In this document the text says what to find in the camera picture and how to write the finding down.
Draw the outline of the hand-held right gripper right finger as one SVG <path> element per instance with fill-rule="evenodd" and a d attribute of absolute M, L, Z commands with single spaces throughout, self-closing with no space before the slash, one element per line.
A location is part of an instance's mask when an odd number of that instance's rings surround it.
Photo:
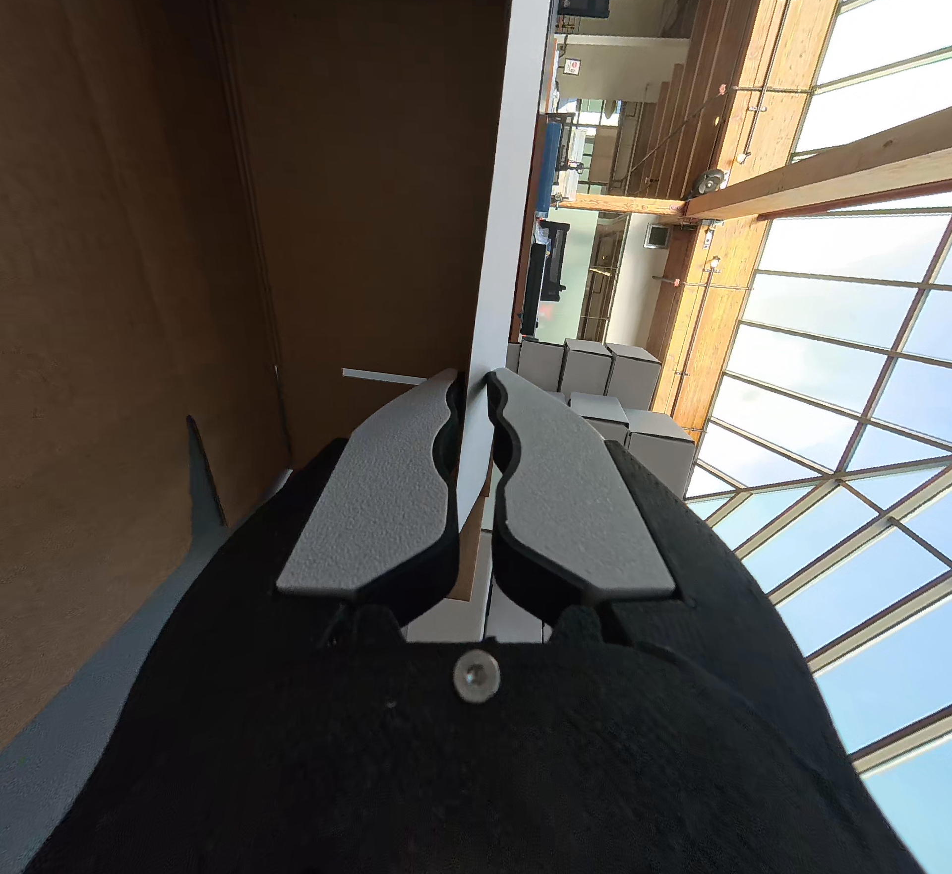
<path fill-rule="evenodd" d="M 676 582 L 598 432 L 506 368 L 485 376 L 501 472 L 494 581 L 553 626 L 571 606 L 660 601 Z"/>

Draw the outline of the blue flat box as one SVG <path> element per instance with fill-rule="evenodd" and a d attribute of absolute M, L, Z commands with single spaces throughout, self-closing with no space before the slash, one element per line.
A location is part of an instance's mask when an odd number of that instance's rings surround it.
<path fill-rule="evenodd" d="M 534 204 L 537 215 L 545 216 L 551 207 L 553 185 L 557 180 L 559 154 L 564 125 L 557 119 L 548 118 L 544 128 L 539 185 Z"/>

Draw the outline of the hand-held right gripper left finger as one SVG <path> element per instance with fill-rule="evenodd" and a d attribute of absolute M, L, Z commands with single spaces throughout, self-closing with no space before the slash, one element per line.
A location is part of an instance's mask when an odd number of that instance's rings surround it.
<path fill-rule="evenodd" d="M 448 596 L 461 393 L 447 368 L 352 432 L 277 578 L 281 594 L 383 606 L 401 626 Z"/>

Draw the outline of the white cardboard box brown inside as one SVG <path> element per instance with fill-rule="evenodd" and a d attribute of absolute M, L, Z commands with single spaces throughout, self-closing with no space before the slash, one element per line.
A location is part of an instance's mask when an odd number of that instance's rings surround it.
<path fill-rule="evenodd" d="M 548 0 L 2 0 L 2 747 L 404 386 L 505 356 Z"/>

